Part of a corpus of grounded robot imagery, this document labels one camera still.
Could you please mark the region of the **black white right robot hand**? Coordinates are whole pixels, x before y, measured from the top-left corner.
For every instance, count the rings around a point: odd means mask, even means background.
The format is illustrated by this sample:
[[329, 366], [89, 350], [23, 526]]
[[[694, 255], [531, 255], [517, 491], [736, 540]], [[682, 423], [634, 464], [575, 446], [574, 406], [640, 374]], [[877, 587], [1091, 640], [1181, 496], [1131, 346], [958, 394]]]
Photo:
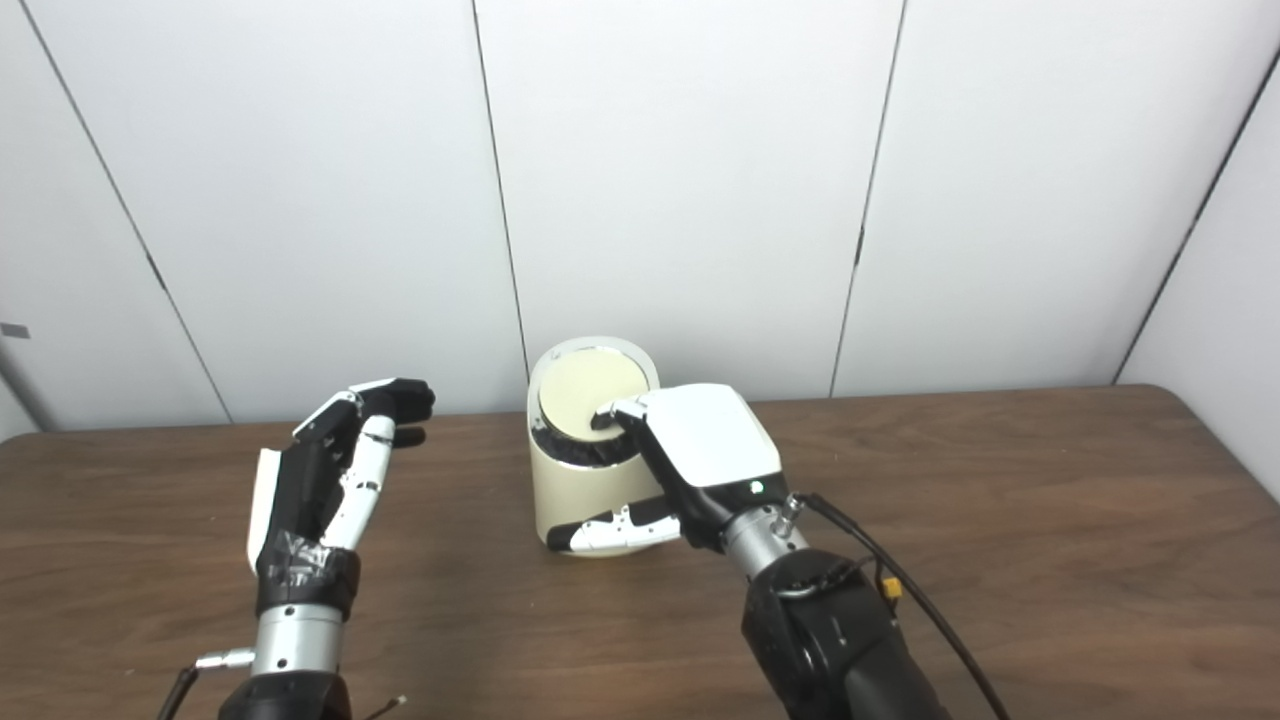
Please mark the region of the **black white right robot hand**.
[[635, 550], [685, 538], [756, 575], [805, 548], [781, 512], [788, 487], [780, 451], [742, 396], [724, 384], [687, 384], [616, 398], [591, 416], [618, 427], [645, 461], [660, 495], [617, 511], [553, 527], [559, 553]]

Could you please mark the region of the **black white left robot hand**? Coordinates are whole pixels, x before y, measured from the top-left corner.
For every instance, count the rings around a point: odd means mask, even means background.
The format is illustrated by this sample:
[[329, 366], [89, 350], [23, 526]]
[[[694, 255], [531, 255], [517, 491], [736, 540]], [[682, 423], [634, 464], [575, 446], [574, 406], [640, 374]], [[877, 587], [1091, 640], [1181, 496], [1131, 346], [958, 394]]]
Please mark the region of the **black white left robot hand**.
[[256, 616], [317, 606], [349, 619], [362, 571], [356, 550], [390, 457], [425, 442], [435, 401], [420, 379], [351, 386], [300, 421], [284, 448], [260, 451], [246, 542]]

